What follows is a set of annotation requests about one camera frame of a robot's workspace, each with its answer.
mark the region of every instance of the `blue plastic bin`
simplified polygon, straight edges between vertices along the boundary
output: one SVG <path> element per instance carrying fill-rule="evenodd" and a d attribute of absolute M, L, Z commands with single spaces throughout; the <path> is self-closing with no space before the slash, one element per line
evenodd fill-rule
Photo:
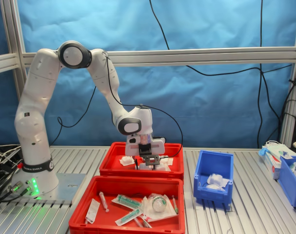
<path fill-rule="evenodd" d="M 207 179 L 211 174 L 222 175 L 229 179 L 224 188 L 225 191 L 208 189 Z M 234 155 L 201 150 L 195 172 L 193 195 L 198 199 L 222 202 L 225 205 L 231 203 L 234 179 Z"/>
<path fill-rule="evenodd" d="M 281 169 L 279 183 L 284 190 L 290 204 L 296 207 L 296 177 L 290 169 L 290 165 L 296 162 L 296 156 L 292 156 L 292 159 L 281 158 Z"/>

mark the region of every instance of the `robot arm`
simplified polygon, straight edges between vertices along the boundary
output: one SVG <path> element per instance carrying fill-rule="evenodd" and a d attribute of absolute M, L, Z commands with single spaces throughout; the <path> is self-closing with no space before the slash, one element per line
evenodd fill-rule
<path fill-rule="evenodd" d="M 44 115 L 64 66 L 87 68 L 108 101 L 113 124 L 120 133 L 127 135 L 125 155 L 140 155 L 147 165 L 159 164 L 158 155 L 165 152 L 165 139 L 153 139 L 151 110 L 141 105 L 127 112 L 120 103 L 118 75 L 107 54 L 100 49 L 89 51 L 76 41 L 67 41 L 58 50 L 39 50 L 32 61 L 15 118 L 24 162 L 22 170 L 12 178 L 12 184 L 18 181 L 32 184 L 32 181 L 30 196 L 47 193 L 58 185 Z"/>
<path fill-rule="evenodd" d="M 141 105 L 127 112 L 118 96 L 119 80 L 113 63 L 101 49 L 94 49 L 91 54 L 92 62 L 87 70 L 110 106 L 113 124 L 121 134 L 127 135 L 125 155 L 140 155 L 146 161 L 154 158 L 159 164 L 155 155 L 165 152 L 165 139 L 153 139 L 151 110 Z"/>

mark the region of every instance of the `red plastic bin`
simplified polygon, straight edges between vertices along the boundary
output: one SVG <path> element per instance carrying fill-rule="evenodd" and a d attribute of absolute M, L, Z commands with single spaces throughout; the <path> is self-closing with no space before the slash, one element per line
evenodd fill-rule
<path fill-rule="evenodd" d="M 173 165 L 169 166 L 170 172 L 135 170 L 135 165 L 123 166 L 119 162 L 125 156 L 125 142 L 114 142 L 103 162 L 100 165 L 101 176 L 129 176 L 129 177 L 156 177 L 175 178 L 183 181 L 183 152 L 181 151 L 173 157 Z M 181 144 L 165 143 L 164 155 L 172 156 L 178 152 Z M 142 158 L 136 156 L 138 165 L 143 163 Z"/>
<path fill-rule="evenodd" d="M 103 192 L 108 204 L 108 213 L 101 203 L 99 192 Z M 115 221 L 128 214 L 131 210 L 112 202 L 118 194 L 141 201 L 151 193 L 167 195 L 171 199 L 175 196 L 178 215 L 172 218 L 150 222 L 152 228 L 140 228 L 134 220 L 117 226 Z M 85 217 L 91 200 L 100 203 L 98 213 L 93 224 L 85 224 Z M 183 184 L 179 179 L 162 178 L 132 178 L 119 176 L 95 176 L 90 181 L 83 197 L 76 207 L 70 221 L 71 234 L 184 234 L 185 216 L 183 201 Z"/>

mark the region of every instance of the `slotted worktable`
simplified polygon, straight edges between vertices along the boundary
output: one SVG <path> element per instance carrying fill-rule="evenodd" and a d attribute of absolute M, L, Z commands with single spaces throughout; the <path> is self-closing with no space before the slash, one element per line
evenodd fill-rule
<path fill-rule="evenodd" d="M 90 179 L 99 175 L 108 147 L 52 147 L 59 173 L 87 174 L 72 206 L 45 203 L 0 204 L 0 233 L 69 233 L 68 221 Z M 260 160 L 257 150 L 207 149 L 234 154 L 234 189 L 231 210 L 213 202 L 196 203 L 193 177 L 200 148 L 184 148 L 184 200 L 187 234 L 296 234 L 294 209 L 278 182 Z"/>

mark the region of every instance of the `green led light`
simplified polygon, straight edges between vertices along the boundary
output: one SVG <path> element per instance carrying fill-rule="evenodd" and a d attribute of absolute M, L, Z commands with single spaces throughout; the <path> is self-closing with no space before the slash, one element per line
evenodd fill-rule
<path fill-rule="evenodd" d="M 37 183 L 36 183 L 36 180 L 34 179 L 34 178 L 32 178 L 32 181 L 33 181 L 33 186 L 34 186 L 34 188 L 35 188 L 35 194 L 33 194 L 33 195 L 37 195 L 37 194 L 39 194 L 39 189 L 38 189 L 38 187 L 37 187 Z"/>

